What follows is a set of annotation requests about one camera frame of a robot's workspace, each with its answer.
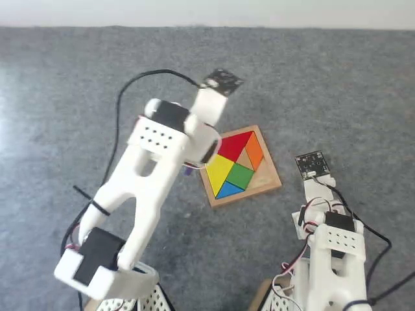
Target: wooden frame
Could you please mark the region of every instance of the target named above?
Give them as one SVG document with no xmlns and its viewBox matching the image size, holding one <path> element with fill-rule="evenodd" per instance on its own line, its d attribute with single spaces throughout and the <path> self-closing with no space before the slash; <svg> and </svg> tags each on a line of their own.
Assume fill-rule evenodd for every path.
<svg viewBox="0 0 415 311">
<path fill-rule="evenodd" d="M 221 199 L 216 199 L 213 191 L 212 191 L 212 187 L 211 184 L 209 182 L 209 177 L 208 177 L 208 173 L 206 172 L 206 169 L 202 169 L 200 170 L 200 175 L 202 176 L 202 181 L 204 184 L 204 188 L 206 189 L 206 193 L 207 193 L 207 198 L 209 199 L 210 205 L 212 206 L 212 208 L 216 208 L 219 207 L 221 205 L 230 203 L 230 202 L 234 202 L 249 196 L 253 196 L 255 194 L 259 194 L 262 192 L 266 192 L 272 189 L 276 189 L 282 186 L 281 181 L 279 180 L 279 176 L 277 173 L 277 170 L 275 168 L 274 162 L 272 161 L 271 155 L 268 151 L 267 145 L 265 144 L 264 138 L 261 134 L 261 131 L 259 130 L 258 125 L 252 125 L 252 126 L 248 126 L 245 128 L 241 128 L 239 130 L 235 130 L 235 131 L 231 131 L 231 132 L 227 132 L 222 134 L 222 138 L 226 138 L 229 136 L 234 136 L 240 133 L 244 133 L 244 132 L 249 132 L 249 131 L 253 131 L 256 136 L 257 136 L 257 140 L 259 145 L 261 146 L 261 149 L 263 151 L 263 155 L 264 155 L 264 160 L 268 166 L 268 169 L 272 175 L 272 181 L 270 183 L 267 183 L 265 185 L 262 185 L 260 187 L 257 188 L 253 188 L 253 189 L 247 189 L 244 192 L 240 192 L 231 196 L 227 196 L 225 198 L 221 198 Z"/>
</svg>

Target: green square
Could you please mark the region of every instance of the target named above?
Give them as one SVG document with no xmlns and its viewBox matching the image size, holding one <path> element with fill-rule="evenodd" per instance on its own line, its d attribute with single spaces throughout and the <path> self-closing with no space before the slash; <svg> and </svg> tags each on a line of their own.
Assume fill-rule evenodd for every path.
<svg viewBox="0 0 415 311">
<path fill-rule="evenodd" d="M 251 181 L 252 175 L 254 175 L 253 170 L 250 170 L 249 168 L 243 167 L 242 165 L 235 163 L 232 166 L 232 169 L 229 172 L 226 181 L 245 190 L 249 182 Z"/>
</svg>

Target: white wall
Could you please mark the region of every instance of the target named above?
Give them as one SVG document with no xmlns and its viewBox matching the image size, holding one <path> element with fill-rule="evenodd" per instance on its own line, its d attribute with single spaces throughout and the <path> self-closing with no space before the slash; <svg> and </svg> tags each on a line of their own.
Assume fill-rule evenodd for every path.
<svg viewBox="0 0 415 311">
<path fill-rule="evenodd" d="M 415 29 L 415 0 L 0 0 L 0 25 Z"/>
</svg>

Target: red triangle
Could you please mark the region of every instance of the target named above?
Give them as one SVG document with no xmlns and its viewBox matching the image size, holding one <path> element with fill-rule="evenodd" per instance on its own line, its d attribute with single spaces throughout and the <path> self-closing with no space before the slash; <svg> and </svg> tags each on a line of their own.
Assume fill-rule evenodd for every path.
<svg viewBox="0 0 415 311">
<path fill-rule="evenodd" d="M 252 131 L 223 138 L 218 154 L 226 159 L 236 162 L 251 134 Z"/>
</svg>

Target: beige triangle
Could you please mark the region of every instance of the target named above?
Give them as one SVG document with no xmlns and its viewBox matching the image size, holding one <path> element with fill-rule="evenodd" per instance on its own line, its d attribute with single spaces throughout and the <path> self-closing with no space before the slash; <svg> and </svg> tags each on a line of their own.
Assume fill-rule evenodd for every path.
<svg viewBox="0 0 415 311">
<path fill-rule="evenodd" d="M 270 170 L 268 169 L 267 162 L 265 162 L 265 159 L 262 159 L 261 163 L 258 166 L 258 169 L 252 176 L 252 179 L 249 182 L 246 190 L 258 188 L 260 186 L 266 185 L 267 183 L 270 183 L 271 181 L 272 175 L 270 173 Z"/>
<path fill-rule="evenodd" d="M 249 168 L 250 170 L 254 170 L 252 167 L 251 160 L 249 160 L 248 153 L 246 152 L 245 148 L 243 148 L 241 154 L 238 157 L 236 163 L 242 165 L 243 167 Z"/>
</svg>

